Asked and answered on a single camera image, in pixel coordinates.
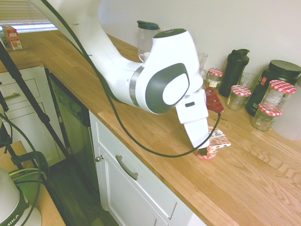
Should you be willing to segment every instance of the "black lid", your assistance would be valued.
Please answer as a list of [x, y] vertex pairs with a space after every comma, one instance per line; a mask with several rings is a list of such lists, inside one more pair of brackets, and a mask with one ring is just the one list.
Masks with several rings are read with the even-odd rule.
[[145, 22], [142, 20], [138, 20], [138, 27], [146, 29], [146, 30], [159, 30], [159, 25], [151, 22]]
[[298, 76], [301, 73], [301, 67], [283, 60], [271, 60], [269, 69], [286, 76]]
[[243, 65], [247, 65], [249, 63], [249, 57], [247, 57], [247, 53], [250, 52], [247, 49], [239, 49], [233, 50], [229, 55], [227, 60], [228, 61], [239, 61]]
[[156, 34], [154, 36], [154, 39], [174, 36], [174, 35], [177, 35], [177, 34], [182, 34], [184, 32], [186, 32], [186, 30], [183, 29], [183, 28], [171, 29], [171, 30], [163, 31], [163, 32], [160, 32], [160, 33]]

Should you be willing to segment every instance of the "wooden floor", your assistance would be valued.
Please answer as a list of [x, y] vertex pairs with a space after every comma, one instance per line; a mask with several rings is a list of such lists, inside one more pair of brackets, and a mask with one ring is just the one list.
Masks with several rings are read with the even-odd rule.
[[48, 191], [67, 226], [118, 226], [102, 209], [99, 196], [81, 181], [77, 169], [62, 161], [50, 171]]

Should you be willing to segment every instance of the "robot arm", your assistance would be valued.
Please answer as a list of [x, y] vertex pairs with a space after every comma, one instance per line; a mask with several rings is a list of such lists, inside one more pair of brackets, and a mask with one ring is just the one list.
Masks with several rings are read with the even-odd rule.
[[28, 0], [47, 17], [105, 78], [114, 97], [161, 114], [176, 107], [194, 147], [208, 136], [205, 91], [194, 42], [188, 31], [174, 29], [153, 38], [143, 63], [125, 59], [98, 19], [101, 0]]

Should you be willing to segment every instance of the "black shaker bottle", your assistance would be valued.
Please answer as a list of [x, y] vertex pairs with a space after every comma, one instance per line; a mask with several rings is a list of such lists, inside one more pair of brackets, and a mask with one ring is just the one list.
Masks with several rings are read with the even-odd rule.
[[249, 50], [247, 49], [239, 49], [233, 50], [228, 55], [228, 62], [219, 89], [219, 93], [222, 96], [228, 97], [231, 92], [231, 87], [237, 84], [245, 66], [249, 63], [249, 57], [247, 57], [248, 52]]

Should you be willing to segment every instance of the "window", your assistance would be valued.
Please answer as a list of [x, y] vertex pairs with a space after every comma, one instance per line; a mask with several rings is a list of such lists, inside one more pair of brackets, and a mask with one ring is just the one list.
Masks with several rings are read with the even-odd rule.
[[12, 26], [18, 33], [56, 30], [27, 0], [0, 0], [0, 26]]

